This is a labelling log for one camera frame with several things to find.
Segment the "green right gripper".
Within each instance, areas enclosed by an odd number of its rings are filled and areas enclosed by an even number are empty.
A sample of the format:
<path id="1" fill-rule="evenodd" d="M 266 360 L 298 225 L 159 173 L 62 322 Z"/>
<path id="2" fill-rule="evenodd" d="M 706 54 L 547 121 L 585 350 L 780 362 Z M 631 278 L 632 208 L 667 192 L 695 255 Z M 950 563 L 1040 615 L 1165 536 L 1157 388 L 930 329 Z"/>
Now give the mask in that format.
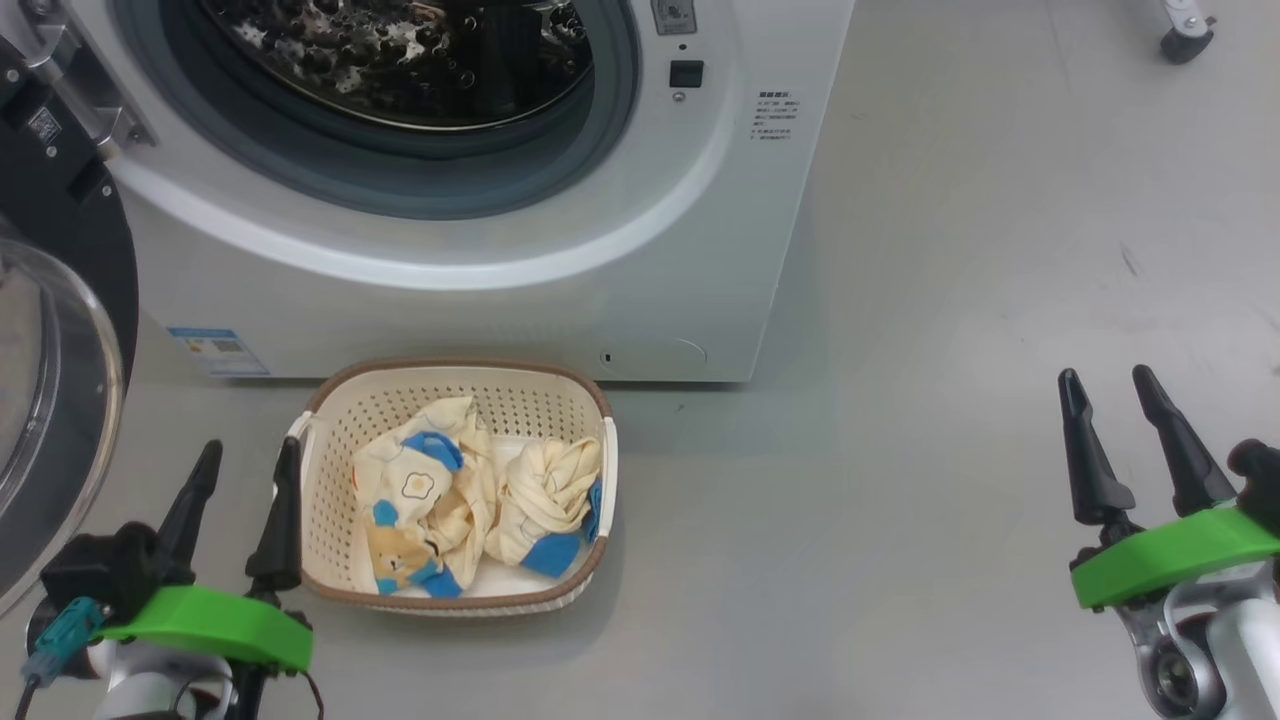
<path id="1" fill-rule="evenodd" d="M 1121 606 L 1188 579 L 1280 555 L 1280 536 L 1235 506 L 1216 507 L 1233 501 L 1236 489 L 1155 372 L 1139 364 L 1132 379 L 1146 420 L 1158 433 L 1172 506 L 1181 519 L 1129 536 L 1075 565 L 1071 587 L 1082 609 Z M 1128 523 L 1134 495 L 1114 473 L 1088 393 L 1071 368 L 1059 374 L 1059 398 L 1075 521 Z"/>

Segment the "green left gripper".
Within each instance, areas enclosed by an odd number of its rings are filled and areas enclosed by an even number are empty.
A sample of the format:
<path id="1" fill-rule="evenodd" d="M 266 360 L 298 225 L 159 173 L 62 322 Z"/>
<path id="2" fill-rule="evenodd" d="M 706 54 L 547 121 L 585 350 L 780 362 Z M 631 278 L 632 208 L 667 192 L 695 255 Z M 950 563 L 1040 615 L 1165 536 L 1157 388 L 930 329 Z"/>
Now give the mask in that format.
<path id="1" fill-rule="evenodd" d="M 168 587 L 157 589 L 128 623 L 101 626 L 95 638 L 306 673 L 314 656 L 312 630 L 284 610 L 253 600 L 275 598 L 301 584 L 301 443 L 284 438 L 276 457 L 268 520 L 246 562 L 248 597 L 192 585 L 191 562 L 204 510 L 218 487 L 221 456 L 221 441 L 204 446 L 157 530 L 157 574 Z"/>

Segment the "cream garment with bear print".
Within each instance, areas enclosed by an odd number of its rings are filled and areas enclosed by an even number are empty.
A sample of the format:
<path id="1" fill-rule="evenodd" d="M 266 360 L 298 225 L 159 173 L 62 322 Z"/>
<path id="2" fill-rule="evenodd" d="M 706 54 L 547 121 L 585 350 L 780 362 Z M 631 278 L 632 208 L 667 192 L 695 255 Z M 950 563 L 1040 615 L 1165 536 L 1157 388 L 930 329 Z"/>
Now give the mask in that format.
<path id="1" fill-rule="evenodd" d="M 439 398 L 353 457 L 353 483 L 380 594 L 458 598 L 498 518 L 492 433 L 472 396 Z"/>

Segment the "washing machine glass door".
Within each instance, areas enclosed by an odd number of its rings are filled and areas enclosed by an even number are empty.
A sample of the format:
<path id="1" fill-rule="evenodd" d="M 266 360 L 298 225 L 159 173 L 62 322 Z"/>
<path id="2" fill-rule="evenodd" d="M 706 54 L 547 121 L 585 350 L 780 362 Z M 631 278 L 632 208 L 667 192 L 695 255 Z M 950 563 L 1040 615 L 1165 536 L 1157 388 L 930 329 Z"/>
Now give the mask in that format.
<path id="1" fill-rule="evenodd" d="M 134 364 L 134 241 L 109 163 L 151 143 L 76 0 L 0 0 L 0 619 L 77 533 Z"/>

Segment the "white washing machine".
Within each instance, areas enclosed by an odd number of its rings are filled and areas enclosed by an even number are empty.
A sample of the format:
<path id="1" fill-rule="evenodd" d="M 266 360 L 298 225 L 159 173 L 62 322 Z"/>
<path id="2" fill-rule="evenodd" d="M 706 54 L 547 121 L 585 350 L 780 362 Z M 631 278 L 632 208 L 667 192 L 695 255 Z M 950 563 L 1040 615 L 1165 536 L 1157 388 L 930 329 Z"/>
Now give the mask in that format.
<path id="1" fill-rule="evenodd" d="M 320 378 L 756 364 L 858 0 L 60 0 L 142 309 Z"/>

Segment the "cream perforated laundry basket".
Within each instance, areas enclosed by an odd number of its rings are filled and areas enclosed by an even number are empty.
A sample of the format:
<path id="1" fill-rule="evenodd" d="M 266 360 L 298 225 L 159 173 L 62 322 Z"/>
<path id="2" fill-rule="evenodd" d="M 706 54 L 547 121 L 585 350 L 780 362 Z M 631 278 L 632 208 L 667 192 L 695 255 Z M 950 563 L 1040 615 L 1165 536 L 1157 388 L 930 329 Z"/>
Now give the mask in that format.
<path id="1" fill-rule="evenodd" d="M 561 578 L 507 566 L 485 552 L 474 583 L 458 598 L 433 598 L 419 588 L 380 594 L 360 521 L 355 454 L 430 402 L 456 396 L 477 401 L 492 433 L 498 483 L 502 466 L 531 439 L 598 439 L 603 461 L 596 537 Z M 605 557 L 618 489 L 617 427 L 603 391 L 576 372 L 503 360 L 361 363 L 316 392 L 289 436 L 302 446 L 302 579 L 325 600 L 436 618 L 548 612 L 577 600 Z"/>

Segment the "blue energy label sticker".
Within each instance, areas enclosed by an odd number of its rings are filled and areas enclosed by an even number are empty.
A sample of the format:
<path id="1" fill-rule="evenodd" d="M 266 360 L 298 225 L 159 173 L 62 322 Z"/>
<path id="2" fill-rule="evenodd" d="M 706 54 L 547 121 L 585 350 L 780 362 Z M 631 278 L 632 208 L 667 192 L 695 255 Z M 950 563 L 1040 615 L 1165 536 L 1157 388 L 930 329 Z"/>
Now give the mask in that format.
<path id="1" fill-rule="evenodd" d="M 264 378 L 271 375 L 234 331 L 168 327 L 166 332 L 210 377 Z"/>

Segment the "metal leg with black caster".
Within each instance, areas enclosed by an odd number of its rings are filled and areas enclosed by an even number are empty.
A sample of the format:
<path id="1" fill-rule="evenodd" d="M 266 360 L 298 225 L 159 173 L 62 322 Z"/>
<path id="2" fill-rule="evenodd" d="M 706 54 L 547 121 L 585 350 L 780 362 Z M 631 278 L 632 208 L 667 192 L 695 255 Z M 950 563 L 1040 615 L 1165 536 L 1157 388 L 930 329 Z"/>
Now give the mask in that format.
<path id="1" fill-rule="evenodd" d="M 1212 42 L 1216 19 L 1201 10 L 1199 0 L 1160 1 L 1170 20 L 1170 29 L 1158 44 L 1161 55 L 1171 65 L 1193 61 Z"/>

